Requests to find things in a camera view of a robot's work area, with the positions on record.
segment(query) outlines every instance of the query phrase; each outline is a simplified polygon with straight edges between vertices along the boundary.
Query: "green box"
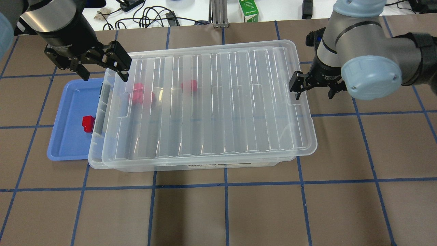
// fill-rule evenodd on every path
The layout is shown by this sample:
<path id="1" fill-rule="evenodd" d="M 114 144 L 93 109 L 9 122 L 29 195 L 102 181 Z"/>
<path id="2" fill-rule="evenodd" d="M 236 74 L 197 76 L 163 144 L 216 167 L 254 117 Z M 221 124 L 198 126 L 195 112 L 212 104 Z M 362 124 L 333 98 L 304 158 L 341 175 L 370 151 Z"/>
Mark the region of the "green box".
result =
<path id="1" fill-rule="evenodd" d="M 260 15 L 255 0 L 239 0 L 241 16 L 244 22 L 258 22 Z"/>

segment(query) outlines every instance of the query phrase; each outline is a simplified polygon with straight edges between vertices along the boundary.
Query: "translucent plastic lid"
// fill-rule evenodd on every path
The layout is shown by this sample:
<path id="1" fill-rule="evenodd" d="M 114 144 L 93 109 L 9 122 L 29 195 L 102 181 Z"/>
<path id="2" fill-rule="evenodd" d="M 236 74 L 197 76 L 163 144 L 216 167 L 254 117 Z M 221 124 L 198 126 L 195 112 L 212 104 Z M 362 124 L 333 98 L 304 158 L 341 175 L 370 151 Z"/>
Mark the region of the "translucent plastic lid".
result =
<path id="1" fill-rule="evenodd" d="M 291 41 L 130 56 L 127 82 L 105 74 L 94 168 L 279 162 L 316 150 L 306 95 L 288 88 L 299 70 Z"/>

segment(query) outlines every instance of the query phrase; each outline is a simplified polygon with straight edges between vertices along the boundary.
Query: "blue plastic tray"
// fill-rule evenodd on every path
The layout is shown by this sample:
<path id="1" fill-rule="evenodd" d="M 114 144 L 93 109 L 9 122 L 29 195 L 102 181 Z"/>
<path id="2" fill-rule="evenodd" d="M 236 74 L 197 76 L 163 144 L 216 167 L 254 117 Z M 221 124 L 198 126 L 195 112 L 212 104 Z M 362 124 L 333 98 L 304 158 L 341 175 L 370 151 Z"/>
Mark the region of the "blue plastic tray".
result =
<path id="1" fill-rule="evenodd" d="M 68 82 L 62 92 L 47 157 L 52 161 L 88 159 L 91 133 L 83 131 L 82 117 L 96 116 L 103 78 Z"/>

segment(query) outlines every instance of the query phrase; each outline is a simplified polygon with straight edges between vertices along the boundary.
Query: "container lid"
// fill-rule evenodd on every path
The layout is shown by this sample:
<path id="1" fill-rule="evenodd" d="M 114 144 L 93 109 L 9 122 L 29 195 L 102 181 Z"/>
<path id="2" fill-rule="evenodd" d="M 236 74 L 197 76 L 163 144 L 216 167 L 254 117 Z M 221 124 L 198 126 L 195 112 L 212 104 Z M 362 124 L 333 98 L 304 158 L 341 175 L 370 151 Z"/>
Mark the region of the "container lid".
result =
<path id="1" fill-rule="evenodd" d="M 289 92 L 299 70 L 291 41 L 130 56 L 127 82 L 105 74 L 94 168 L 279 162 L 315 151 L 306 95 Z"/>
<path id="2" fill-rule="evenodd" d="M 84 116 L 95 117 L 103 78 L 68 82 L 62 92 L 47 157 L 52 161 L 88 158 L 91 133 L 82 126 Z"/>

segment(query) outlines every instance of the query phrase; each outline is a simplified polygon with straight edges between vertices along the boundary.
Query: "white table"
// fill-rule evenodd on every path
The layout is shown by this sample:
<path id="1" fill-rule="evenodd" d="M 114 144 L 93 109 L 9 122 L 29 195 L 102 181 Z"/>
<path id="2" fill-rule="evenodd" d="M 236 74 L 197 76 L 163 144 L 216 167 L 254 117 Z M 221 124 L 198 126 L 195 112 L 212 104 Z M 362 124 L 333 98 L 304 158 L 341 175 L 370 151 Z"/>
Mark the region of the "white table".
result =
<path id="1" fill-rule="evenodd" d="M 282 20 L 299 20 L 302 17 L 302 0 L 255 0 L 260 11 L 258 21 L 282 21 Z M 329 18 L 332 13 L 333 5 L 336 0 L 313 0 L 313 19 Z M 388 0 L 388 3 L 396 2 L 395 0 Z M 228 0 L 228 20 L 232 22 L 242 22 L 242 18 L 238 9 L 237 0 Z M 208 8 L 209 0 L 146 0 L 145 7 L 151 6 L 164 6 L 173 10 L 177 17 L 184 17 L 194 20 L 208 20 Z M 399 4 L 400 7 L 410 8 L 408 2 Z M 115 0 L 107 0 L 106 7 L 112 8 L 113 11 L 117 10 L 120 5 Z M 134 14 L 135 10 L 139 7 L 125 13 L 119 11 L 110 16 L 107 16 L 108 21 L 114 24 L 117 20 L 122 18 L 130 18 Z M 94 30 L 102 30 L 105 21 L 94 19 L 99 9 L 85 9 L 83 14 L 89 21 Z M 401 15 L 401 14 L 414 14 L 410 10 L 401 10 L 396 5 L 386 6 L 382 15 Z M 142 16 L 142 10 L 138 12 L 136 17 Z M 149 14 L 149 17 L 154 17 L 155 14 Z M 137 23 L 133 21 L 124 21 L 127 28 L 139 28 Z M 168 26 L 167 20 L 163 20 L 165 26 Z M 193 25 L 192 21 L 179 20 L 181 25 Z M 160 26 L 158 23 L 154 23 L 153 27 Z"/>

